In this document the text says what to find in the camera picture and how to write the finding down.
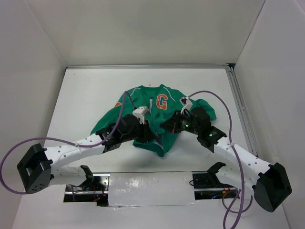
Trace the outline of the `silver aluminium rail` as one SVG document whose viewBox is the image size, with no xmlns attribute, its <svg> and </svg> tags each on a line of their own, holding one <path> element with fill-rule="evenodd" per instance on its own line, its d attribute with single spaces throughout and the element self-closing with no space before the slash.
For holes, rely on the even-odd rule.
<svg viewBox="0 0 305 229">
<path fill-rule="evenodd" d="M 253 129 L 249 121 L 249 115 L 246 110 L 244 99 L 234 72 L 235 65 L 236 65 L 235 63 L 227 64 L 226 73 L 228 76 L 231 90 L 233 92 L 233 97 L 236 103 L 237 112 L 239 115 L 239 119 L 241 121 L 241 126 L 243 129 L 247 147 L 250 153 L 252 153 L 255 156 L 258 156 L 258 147 L 257 147 L 256 138 L 254 136 Z"/>
<path fill-rule="evenodd" d="M 118 64 L 118 65 L 70 65 L 66 69 L 226 69 L 230 71 L 235 63 L 226 64 Z"/>
</svg>

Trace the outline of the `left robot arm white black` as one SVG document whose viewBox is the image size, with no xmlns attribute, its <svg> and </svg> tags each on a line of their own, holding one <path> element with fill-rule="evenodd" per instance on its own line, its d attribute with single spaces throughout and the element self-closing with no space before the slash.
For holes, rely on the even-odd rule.
<svg viewBox="0 0 305 229">
<path fill-rule="evenodd" d="M 86 165 L 70 167 L 69 164 L 89 156 L 118 149 L 122 143 L 138 140 L 147 143 L 154 139 L 148 121 L 143 123 L 132 114 L 120 122 L 110 124 L 89 137 L 72 145 L 44 148 L 32 145 L 17 165 L 26 194 L 34 194 L 50 185 L 68 184 L 89 190 L 94 185 L 94 175 Z"/>
</svg>

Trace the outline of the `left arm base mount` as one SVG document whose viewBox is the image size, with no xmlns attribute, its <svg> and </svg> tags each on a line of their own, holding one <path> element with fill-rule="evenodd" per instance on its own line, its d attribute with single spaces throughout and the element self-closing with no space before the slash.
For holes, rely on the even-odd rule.
<svg viewBox="0 0 305 229">
<path fill-rule="evenodd" d="M 110 173 L 93 173 L 88 166 L 80 168 L 85 179 L 79 185 L 66 185 L 63 202 L 94 202 L 99 207 L 107 207 Z"/>
</svg>

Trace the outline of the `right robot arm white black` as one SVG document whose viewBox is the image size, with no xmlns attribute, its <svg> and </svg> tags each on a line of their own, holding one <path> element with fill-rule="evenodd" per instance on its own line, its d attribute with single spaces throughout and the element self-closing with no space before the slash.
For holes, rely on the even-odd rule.
<svg viewBox="0 0 305 229">
<path fill-rule="evenodd" d="M 268 212 L 274 212 L 292 193 L 283 165 L 272 165 L 232 143 L 223 131 L 211 124 L 209 115 L 202 107 L 193 109 L 190 114 L 175 111 L 160 127 L 175 134 L 182 131 L 195 134 L 203 147 L 225 159 L 209 170 L 208 182 L 213 187 L 226 183 L 241 188 L 242 183 L 238 181 L 239 171 L 232 167 L 237 166 L 242 168 L 245 175 L 245 193 L 252 195 L 258 205 Z"/>
</svg>

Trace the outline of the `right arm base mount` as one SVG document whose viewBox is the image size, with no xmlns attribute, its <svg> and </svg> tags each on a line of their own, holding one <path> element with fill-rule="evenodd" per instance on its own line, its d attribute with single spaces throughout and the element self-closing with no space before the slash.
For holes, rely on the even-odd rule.
<svg viewBox="0 0 305 229">
<path fill-rule="evenodd" d="M 221 183 L 216 177 L 211 177 L 207 172 L 192 173 L 189 185 L 193 187 L 195 200 L 234 198 L 236 188 Z"/>
</svg>

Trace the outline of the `green zip-up jacket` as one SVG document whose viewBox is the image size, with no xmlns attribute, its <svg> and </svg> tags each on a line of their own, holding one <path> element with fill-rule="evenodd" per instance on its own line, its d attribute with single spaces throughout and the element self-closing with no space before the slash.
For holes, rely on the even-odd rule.
<svg viewBox="0 0 305 229">
<path fill-rule="evenodd" d="M 178 134 L 173 134 L 160 128 L 160 124 L 170 119 L 176 110 L 182 109 L 183 105 L 180 102 L 180 99 L 186 97 L 186 95 L 179 90 L 172 89 L 163 84 L 158 87 L 145 87 L 140 85 L 129 89 L 128 93 L 136 107 L 147 106 L 147 108 L 149 108 L 149 113 L 145 115 L 145 119 L 148 120 L 150 130 L 153 132 L 154 136 L 157 137 L 155 140 L 153 139 L 147 143 L 140 143 L 137 140 L 134 140 L 133 146 L 152 151 L 159 157 L 164 157 L 174 146 Z M 190 100 L 193 104 L 191 110 L 196 107 L 203 107 L 208 113 L 211 122 L 217 119 L 215 110 L 207 101 L 203 99 Z M 110 109 L 97 122 L 90 135 L 95 134 L 97 131 L 110 124 L 116 123 L 122 102 L 123 95 L 117 101 L 114 108 Z M 122 118 L 128 114 L 132 114 L 132 111 L 133 105 L 130 99 L 126 98 Z"/>
</svg>

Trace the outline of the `silver aluminium right rail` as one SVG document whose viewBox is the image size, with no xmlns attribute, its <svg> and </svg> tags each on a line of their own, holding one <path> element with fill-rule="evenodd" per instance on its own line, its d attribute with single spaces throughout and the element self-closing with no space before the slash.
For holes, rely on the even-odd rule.
<svg viewBox="0 0 305 229">
<path fill-rule="evenodd" d="M 236 65 L 235 63 L 227 64 L 226 73 L 228 76 L 231 90 L 233 92 L 233 97 L 236 103 L 237 112 L 239 115 L 239 119 L 241 121 L 241 126 L 243 129 L 247 147 L 250 153 L 252 153 L 255 156 L 258 156 L 258 147 L 257 147 L 256 138 L 254 136 L 253 129 L 249 121 L 249 115 L 246 110 L 244 99 L 234 72 L 235 65 Z"/>
</svg>

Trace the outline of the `silver aluminium back rail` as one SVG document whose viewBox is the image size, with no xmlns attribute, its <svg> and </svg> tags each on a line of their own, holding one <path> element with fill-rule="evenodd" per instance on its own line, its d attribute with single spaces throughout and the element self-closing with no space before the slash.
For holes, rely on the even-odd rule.
<svg viewBox="0 0 305 229">
<path fill-rule="evenodd" d="M 118 64 L 118 65 L 70 65 L 66 69 L 226 69 L 230 71 L 235 63 L 226 64 Z"/>
</svg>

